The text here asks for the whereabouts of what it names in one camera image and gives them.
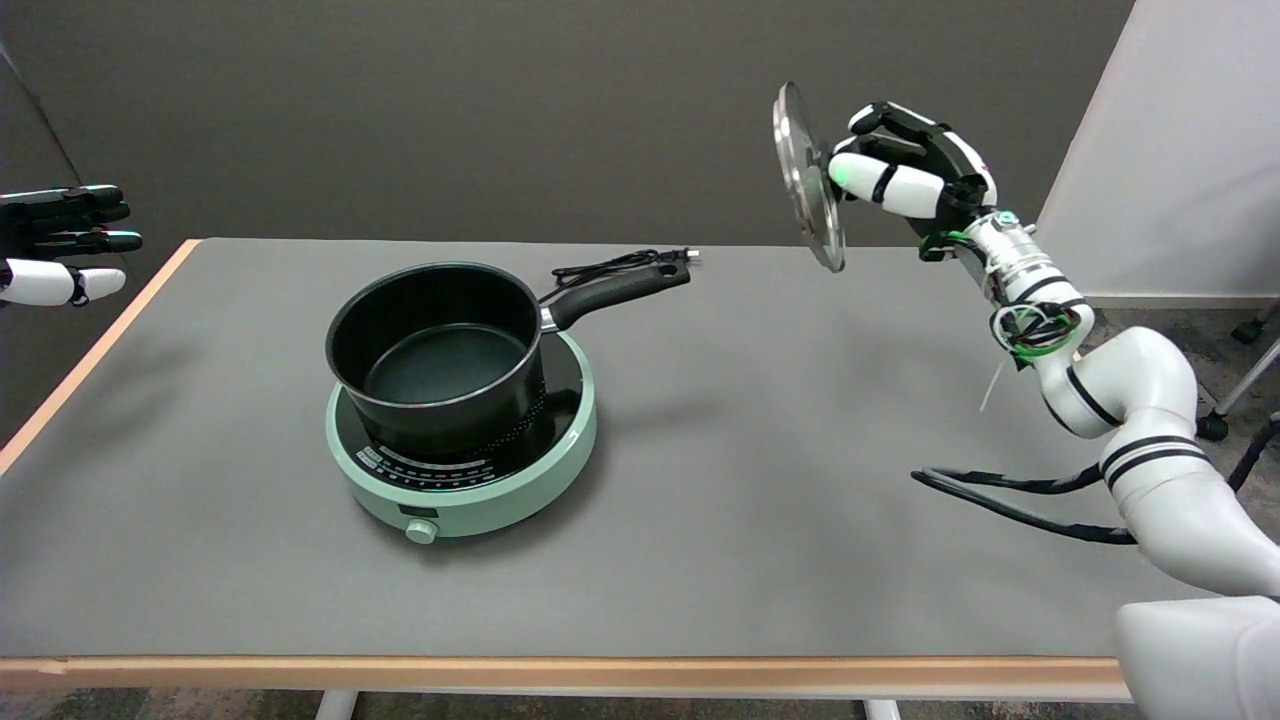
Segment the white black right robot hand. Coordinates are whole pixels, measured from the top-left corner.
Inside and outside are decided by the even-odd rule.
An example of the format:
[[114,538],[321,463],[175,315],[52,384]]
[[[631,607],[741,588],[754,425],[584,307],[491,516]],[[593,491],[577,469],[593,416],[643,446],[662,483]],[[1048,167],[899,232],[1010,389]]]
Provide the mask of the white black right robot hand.
[[901,217],[920,240],[964,231],[998,205],[986,160],[943,122],[879,101],[847,131],[827,167],[833,191]]

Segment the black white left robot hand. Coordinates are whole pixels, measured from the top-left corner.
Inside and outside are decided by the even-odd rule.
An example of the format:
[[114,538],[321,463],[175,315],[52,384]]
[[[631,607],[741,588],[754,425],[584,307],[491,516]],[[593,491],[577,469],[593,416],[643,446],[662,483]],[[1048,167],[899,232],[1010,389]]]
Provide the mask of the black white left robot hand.
[[74,266],[64,258],[133,252],[140,233],[109,225],[131,215],[115,184],[36,190],[1,196],[3,305],[82,307],[125,286],[113,266]]

